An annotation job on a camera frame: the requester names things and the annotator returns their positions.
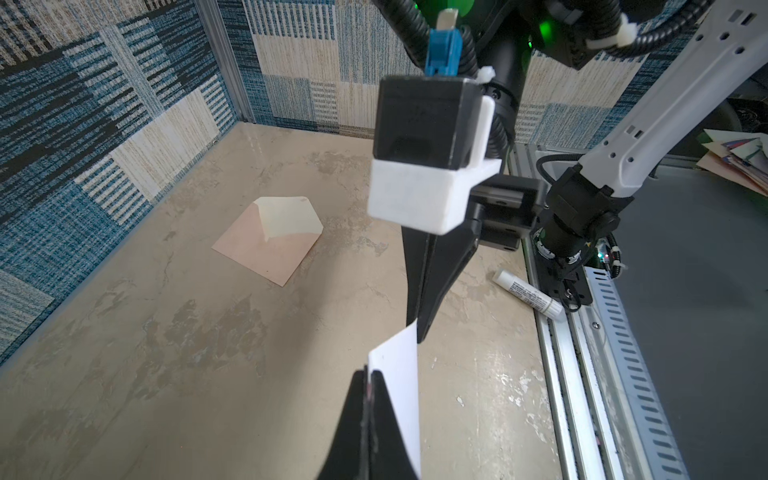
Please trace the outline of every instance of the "white cable tie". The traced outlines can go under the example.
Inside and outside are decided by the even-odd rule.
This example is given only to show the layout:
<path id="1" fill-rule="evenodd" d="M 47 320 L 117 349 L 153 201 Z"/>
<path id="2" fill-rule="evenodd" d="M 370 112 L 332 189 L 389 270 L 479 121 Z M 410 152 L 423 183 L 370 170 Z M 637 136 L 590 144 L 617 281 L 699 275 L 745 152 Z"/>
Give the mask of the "white cable tie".
<path id="1" fill-rule="evenodd" d="M 587 48 L 590 50 L 604 50 L 605 48 L 613 47 L 626 47 L 632 45 L 635 38 L 637 38 L 637 24 L 630 23 L 627 14 L 621 14 L 621 26 L 619 27 L 616 35 L 610 37 L 600 38 L 599 40 L 587 40 Z"/>
<path id="2" fill-rule="evenodd" d="M 483 85 L 493 80 L 493 77 L 495 76 L 496 70 L 494 70 L 492 66 L 487 65 L 478 70 L 477 78 L 475 80 L 477 80 L 480 85 Z"/>

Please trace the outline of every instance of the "white paper sheet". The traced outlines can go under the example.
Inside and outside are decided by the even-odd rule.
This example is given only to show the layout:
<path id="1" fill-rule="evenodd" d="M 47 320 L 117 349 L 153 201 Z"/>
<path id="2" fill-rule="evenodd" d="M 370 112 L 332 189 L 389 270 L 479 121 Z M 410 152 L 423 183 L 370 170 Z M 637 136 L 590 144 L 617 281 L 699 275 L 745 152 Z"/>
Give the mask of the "white paper sheet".
<path id="1" fill-rule="evenodd" d="M 368 354 L 368 380 L 373 370 L 384 375 L 397 426 L 416 475 L 422 477 L 419 439 L 419 358 L 416 324 L 411 323 Z"/>

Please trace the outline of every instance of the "white glue stick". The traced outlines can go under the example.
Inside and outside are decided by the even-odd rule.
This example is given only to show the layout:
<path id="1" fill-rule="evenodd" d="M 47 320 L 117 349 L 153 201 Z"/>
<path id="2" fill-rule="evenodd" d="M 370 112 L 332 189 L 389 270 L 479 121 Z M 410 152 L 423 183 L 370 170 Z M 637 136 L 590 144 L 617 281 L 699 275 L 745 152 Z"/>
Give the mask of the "white glue stick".
<path id="1" fill-rule="evenodd" d="M 556 318 L 563 311 L 563 306 L 555 302 L 549 295 L 503 268 L 496 272 L 493 281 L 551 319 Z"/>

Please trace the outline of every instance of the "blue striped fabric panel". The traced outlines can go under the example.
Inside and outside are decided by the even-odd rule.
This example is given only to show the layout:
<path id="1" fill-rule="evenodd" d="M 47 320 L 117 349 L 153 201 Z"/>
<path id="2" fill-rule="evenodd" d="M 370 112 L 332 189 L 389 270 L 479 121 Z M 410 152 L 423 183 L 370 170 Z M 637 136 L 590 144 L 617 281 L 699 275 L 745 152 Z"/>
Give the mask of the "blue striped fabric panel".
<path id="1" fill-rule="evenodd" d="M 242 0 L 218 0 L 218 4 L 256 123 L 274 125 L 275 119 L 270 98 L 266 93 L 266 82 L 253 46 L 243 2 Z"/>
<path id="2" fill-rule="evenodd" d="M 670 0 L 665 15 L 683 2 Z M 218 4 L 257 123 L 371 137 L 381 78 L 419 74 L 369 0 L 218 0 Z M 642 28 L 653 28 L 662 18 Z M 680 51 L 677 46 L 667 50 L 672 55 Z M 641 85 L 652 83 L 666 68 L 657 55 L 622 60 L 601 54 L 590 72 L 566 74 L 571 80 L 561 90 L 570 97 L 561 99 L 549 93 L 551 84 L 542 86 L 538 81 L 564 75 L 553 62 L 532 62 L 517 125 L 523 141 L 552 147 L 594 143 L 634 104 L 632 92 L 645 92 L 647 87 Z M 631 81 L 635 74 L 638 78 Z M 309 81 L 309 90 L 304 80 Z M 600 95 L 596 85 L 611 93 Z"/>
<path id="3" fill-rule="evenodd" d="M 0 362 L 237 121 L 192 0 L 2 8 Z"/>

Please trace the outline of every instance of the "blue connector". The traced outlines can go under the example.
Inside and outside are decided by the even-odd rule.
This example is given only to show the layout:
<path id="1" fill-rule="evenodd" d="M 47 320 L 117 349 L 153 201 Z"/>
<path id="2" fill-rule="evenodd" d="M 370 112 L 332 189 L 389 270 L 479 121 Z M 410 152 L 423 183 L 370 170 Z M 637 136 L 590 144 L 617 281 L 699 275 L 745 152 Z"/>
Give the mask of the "blue connector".
<path id="1" fill-rule="evenodd" d="M 429 31 L 429 50 L 424 75 L 456 76 L 462 56 L 462 34 L 457 28 Z"/>

